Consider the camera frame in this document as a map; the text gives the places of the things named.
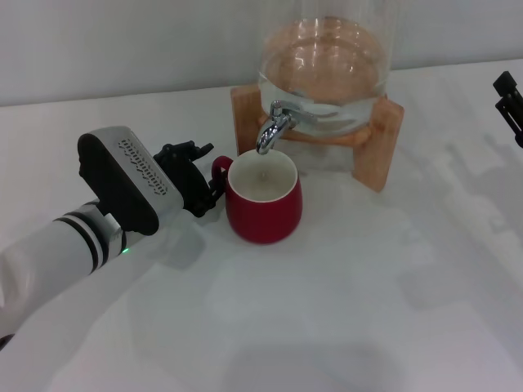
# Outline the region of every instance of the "metal spigot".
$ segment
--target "metal spigot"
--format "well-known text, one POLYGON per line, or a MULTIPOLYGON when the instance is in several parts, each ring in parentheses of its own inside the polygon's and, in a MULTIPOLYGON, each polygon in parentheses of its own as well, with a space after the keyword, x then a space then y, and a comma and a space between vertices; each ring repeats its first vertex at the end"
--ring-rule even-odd
POLYGON ((269 119, 258 133, 256 151, 261 155, 267 154, 285 131, 300 122, 315 123, 315 117, 291 102, 275 100, 270 104, 269 119))

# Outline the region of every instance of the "water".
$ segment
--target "water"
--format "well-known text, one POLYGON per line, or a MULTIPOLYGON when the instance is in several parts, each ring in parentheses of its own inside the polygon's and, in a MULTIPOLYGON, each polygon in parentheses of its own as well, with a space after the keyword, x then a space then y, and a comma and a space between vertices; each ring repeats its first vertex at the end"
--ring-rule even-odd
POLYGON ((262 171, 253 176, 248 184, 240 184, 238 191, 249 200, 269 202, 281 198, 289 189, 286 184, 262 171))
POLYGON ((324 18, 300 20, 266 44, 260 68, 261 104, 287 100, 313 114, 315 125, 298 130, 336 136, 365 125, 375 100, 384 94, 385 53, 359 24, 324 18))

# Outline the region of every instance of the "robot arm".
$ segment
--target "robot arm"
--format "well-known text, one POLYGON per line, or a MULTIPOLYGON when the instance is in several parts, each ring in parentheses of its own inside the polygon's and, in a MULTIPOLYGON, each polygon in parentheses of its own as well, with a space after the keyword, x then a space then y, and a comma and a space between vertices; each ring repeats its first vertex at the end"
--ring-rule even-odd
POLYGON ((152 157, 127 127, 80 137, 80 176, 98 200, 55 219, 0 253, 0 350, 39 307, 95 273, 183 208, 201 217, 223 184, 192 163, 212 149, 165 145, 152 157))

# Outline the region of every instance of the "red mug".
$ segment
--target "red mug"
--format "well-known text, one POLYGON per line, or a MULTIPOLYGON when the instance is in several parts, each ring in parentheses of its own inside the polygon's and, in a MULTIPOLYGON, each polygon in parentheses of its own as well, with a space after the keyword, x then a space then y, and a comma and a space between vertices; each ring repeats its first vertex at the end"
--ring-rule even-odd
POLYGON ((226 178, 226 210, 230 226, 252 243, 275 243, 290 235, 302 218, 302 187, 296 165, 271 150, 248 151, 232 160, 218 157, 212 179, 226 178))

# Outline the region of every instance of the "glass jar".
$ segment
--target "glass jar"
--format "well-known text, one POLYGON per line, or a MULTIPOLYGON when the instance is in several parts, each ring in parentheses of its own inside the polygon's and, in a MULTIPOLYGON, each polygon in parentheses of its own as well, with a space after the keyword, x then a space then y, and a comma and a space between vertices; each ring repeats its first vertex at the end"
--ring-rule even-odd
POLYGON ((313 136, 340 136, 368 123, 385 92, 400 1, 268 0, 263 109, 269 113, 274 100, 296 105, 305 114, 296 129, 313 136))

